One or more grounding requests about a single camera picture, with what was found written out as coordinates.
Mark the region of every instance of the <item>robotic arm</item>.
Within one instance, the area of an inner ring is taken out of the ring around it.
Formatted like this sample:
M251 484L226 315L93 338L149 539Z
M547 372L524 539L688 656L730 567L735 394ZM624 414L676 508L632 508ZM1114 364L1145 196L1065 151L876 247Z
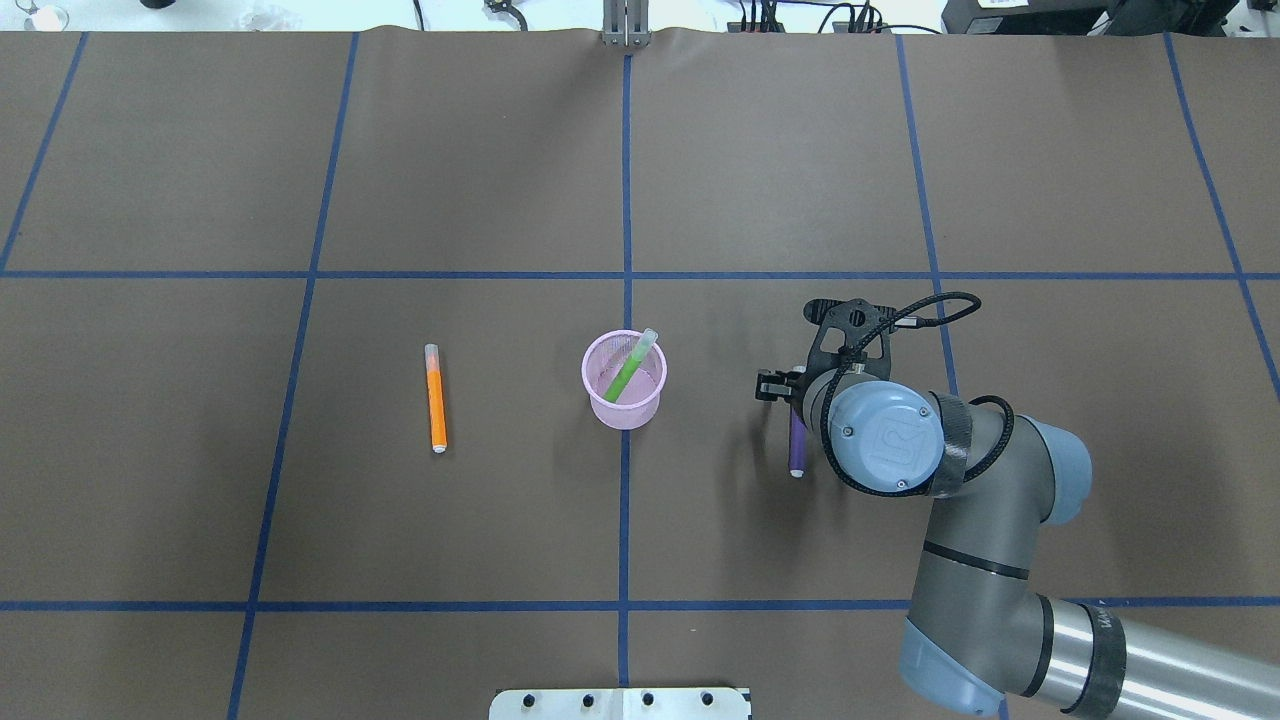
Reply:
M913 315L946 301L966 306ZM902 310L812 300L804 315L818 333L804 372L756 377L755 396L791 405L845 484L933 497L902 679L937 705L980 716L995 716L1014 692L1073 717L1280 719L1280 667L1028 588L1039 527L1069 521L1089 493L1084 443L995 396L966 404L890 380L893 332L979 306L964 292ZM844 334L837 352L822 350L828 332ZM879 356L867 352L873 342Z

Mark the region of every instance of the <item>black rubber band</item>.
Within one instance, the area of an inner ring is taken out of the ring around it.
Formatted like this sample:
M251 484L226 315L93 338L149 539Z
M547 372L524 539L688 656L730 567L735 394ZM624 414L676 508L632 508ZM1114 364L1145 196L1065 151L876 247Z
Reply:
M1030 684L1023 691L1023 697L1032 697L1039 692L1039 687L1044 684L1044 675L1048 674L1048 661L1053 657L1053 605L1042 594L1036 597L1041 598L1041 615L1044 619L1041 630L1041 659L1036 662L1036 674L1032 675Z
M1012 565L1005 565L1004 562L996 562L995 560L987 560L986 557L978 557L977 555L951 550L950 547L941 546L936 542L924 541L924 552L932 552L938 557L945 557L947 560L960 562L961 565L968 565L970 568L977 568L979 570L986 570L1006 578L1014 578L1016 580L1025 580L1032 577L1032 571L1025 568L1014 568Z
M1116 705L1120 703L1129 648L1119 618L1101 607L1091 605L1080 607L1089 614L1089 625L1093 626L1093 655L1089 657L1089 674L1084 676L1080 697L1062 714L1091 720L1102 719L1115 712Z

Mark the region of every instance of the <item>pink cup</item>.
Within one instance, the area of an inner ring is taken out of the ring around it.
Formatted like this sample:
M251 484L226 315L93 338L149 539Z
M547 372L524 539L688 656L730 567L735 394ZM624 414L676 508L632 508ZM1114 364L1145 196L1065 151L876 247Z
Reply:
M604 400L604 391L622 369L637 340L640 333L636 331L613 331L595 338L582 355L582 387L591 398L591 411L616 430L634 430L648 423L658 411L662 386L667 382L667 356L655 342L618 401Z

